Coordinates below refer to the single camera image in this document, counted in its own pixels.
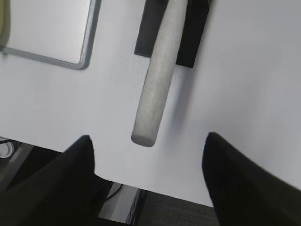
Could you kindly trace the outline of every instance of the whiteboard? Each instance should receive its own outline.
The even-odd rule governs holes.
[[[6,47],[80,61],[90,0],[7,0],[6,4],[10,18]]]

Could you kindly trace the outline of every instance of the cable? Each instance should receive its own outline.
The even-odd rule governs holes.
[[[110,199],[113,198],[115,195],[117,195],[117,194],[121,191],[122,187],[123,187],[123,185],[120,185],[119,188],[118,188],[113,194],[111,194],[104,202],[110,200]]]
[[[9,142],[13,142],[14,140],[2,140],[2,141],[0,141],[0,145],[1,144],[6,144],[6,143],[9,143]]]

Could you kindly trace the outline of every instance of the gray cylindrical rod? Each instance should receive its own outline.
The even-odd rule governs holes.
[[[154,146],[174,73],[188,0],[169,0],[146,74],[132,141]]]

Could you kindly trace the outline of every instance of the white table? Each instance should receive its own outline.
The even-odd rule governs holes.
[[[103,0],[91,65],[0,58],[0,135],[64,151],[89,134],[97,175],[212,205],[201,171],[216,131],[301,188],[301,2],[215,0],[194,69],[177,66],[157,143],[131,132],[149,59],[133,54],[143,0]]]

